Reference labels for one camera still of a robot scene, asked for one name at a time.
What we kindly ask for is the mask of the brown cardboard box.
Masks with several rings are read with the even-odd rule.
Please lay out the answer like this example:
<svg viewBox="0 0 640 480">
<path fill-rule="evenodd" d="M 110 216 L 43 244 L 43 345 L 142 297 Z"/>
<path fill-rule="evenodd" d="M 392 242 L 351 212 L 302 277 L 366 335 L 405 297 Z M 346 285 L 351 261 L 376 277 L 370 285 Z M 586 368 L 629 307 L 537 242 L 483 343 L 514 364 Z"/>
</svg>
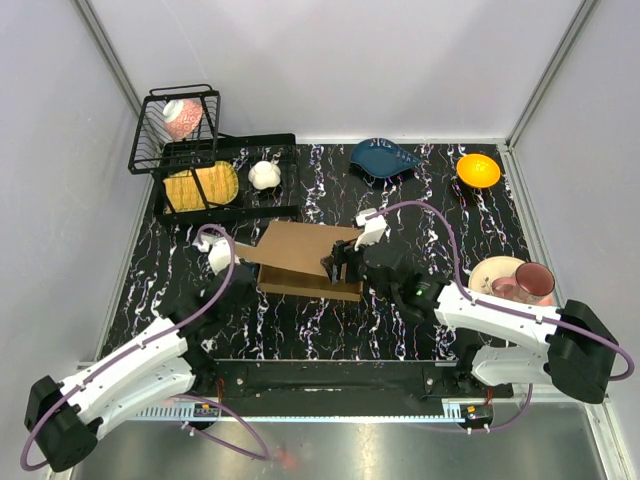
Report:
<svg viewBox="0 0 640 480">
<path fill-rule="evenodd" d="M 358 302 L 362 284 L 332 284 L 321 259 L 336 241 L 359 235 L 353 227 L 273 220 L 256 245 L 237 242 L 235 251 L 259 266 L 257 285 L 265 293 Z"/>
</svg>

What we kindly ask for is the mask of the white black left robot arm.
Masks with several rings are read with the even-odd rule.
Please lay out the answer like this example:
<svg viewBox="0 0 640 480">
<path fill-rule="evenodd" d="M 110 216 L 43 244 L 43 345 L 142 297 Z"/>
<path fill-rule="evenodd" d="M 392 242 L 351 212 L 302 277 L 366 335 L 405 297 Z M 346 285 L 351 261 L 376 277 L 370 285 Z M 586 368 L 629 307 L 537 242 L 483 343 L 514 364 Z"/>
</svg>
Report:
<svg viewBox="0 0 640 480">
<path fill-rule="evenodd" d="M 29 437 L 22 469 L 64 472 L 146 408 L 176 396 L 219 392 L 216 364 L 201 337 L 240 310 L 254 292 L 253 272 L 235 263 L 216 275 L 210 299 L 189 298 L 102 360 L 61 381 L 49 375 L 35 381 L 24 418 Z"/>
</svg>

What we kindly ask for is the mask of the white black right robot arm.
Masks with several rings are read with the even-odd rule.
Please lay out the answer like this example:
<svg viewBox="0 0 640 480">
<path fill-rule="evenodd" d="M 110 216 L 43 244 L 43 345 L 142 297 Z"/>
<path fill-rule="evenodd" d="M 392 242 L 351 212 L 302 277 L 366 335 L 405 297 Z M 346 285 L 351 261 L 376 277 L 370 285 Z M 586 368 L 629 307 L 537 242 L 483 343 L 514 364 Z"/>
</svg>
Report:
<svg viewBox="0 0 640 480">
<path fill-rule="evenodd" d="M 431 321 L 449 329 L 474 330 L 508 347 L 473 347 L 458 363 L 454 384 L 466 396 L 502 384 L 551 385 L 584 403 L 600 404 L 621 350 L 586 304 L 560 308 L 514 303 L 472 293 L 456 282 L 413 268 L 381 244 L 339 240 L 320 261 L 333 285 L 366 281 L 406 322 Z"/>
</svg>

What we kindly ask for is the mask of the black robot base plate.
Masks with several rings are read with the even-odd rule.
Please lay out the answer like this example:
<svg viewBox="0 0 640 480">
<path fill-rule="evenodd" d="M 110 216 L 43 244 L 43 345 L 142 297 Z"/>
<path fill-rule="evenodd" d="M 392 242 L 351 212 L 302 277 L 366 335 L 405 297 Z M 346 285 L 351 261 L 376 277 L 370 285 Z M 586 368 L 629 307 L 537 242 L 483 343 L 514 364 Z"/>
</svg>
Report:
<svg viewBox="0 0 640 480">
<path fill-rule="evenodd" d="M 267 392 L 399 392 L 417 400 L 510 398 L 513 388 L 488 387 L 456 364 L 392 360 L 217 360 L 200 370 L 189 394 L 232 399 Z"/>
</svg>

